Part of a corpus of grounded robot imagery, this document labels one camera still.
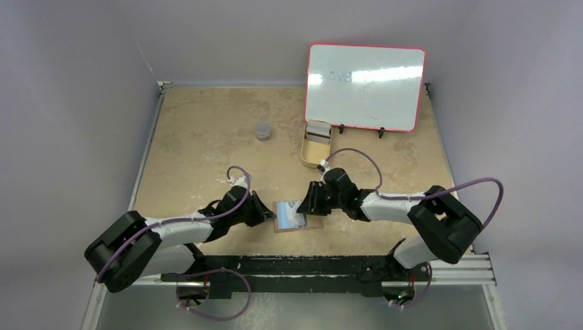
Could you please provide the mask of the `brown leather card holder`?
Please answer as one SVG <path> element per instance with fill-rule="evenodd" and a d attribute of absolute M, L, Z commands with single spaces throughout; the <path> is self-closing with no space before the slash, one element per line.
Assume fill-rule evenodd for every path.
<path fill-rule="evenodd" d="M 273 203 L 274 231 L 294 232 L 301 230 L 315 230 L 324 227 L 322 217 L 297 213 L 301 200 L 275 201 Z"/>

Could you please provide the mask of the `blue picture card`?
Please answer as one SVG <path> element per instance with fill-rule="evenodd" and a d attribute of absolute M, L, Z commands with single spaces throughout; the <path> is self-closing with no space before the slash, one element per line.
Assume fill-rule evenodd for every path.
<path fill-rule="evenodd" d="M 277 201 L 275 203 L 277 230 L 296 230 L 307 226 L 307 217 L 304 214 L 296 213 L 300 203 L 299 200 Z"/>

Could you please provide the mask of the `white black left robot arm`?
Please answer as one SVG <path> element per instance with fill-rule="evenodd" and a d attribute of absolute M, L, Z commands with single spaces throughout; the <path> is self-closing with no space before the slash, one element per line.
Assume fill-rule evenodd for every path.
<path fill-rule="evenodd" d="M 111 293 L 158 273 L 197 281 L 205 272 L 198 243 L 216 241 L 240 223 L 254 227 L 275 216 L 256 191 L 233 186 L 221 199 L 184 217 L 155 219 L 127 211 L 89 244 L 84 258 Z"/>

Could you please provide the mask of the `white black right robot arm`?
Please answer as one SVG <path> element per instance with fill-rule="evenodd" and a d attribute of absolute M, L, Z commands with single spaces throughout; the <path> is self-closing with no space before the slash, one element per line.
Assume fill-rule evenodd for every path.
<path fill-rule="evenodd" d="M 442 186 L 409 197 L 358 188 L 342 168 L 311 181 L 305 198 L 294 201 L 293 215 L 325 217 L 340 209 L 356 221 L 395 221 L 418 235 L 399 241 L 386 255 L 386 271 L 401 280 L 419 264 L 441 260 L 456 264 L 483 229 L 482 222 Z"/>

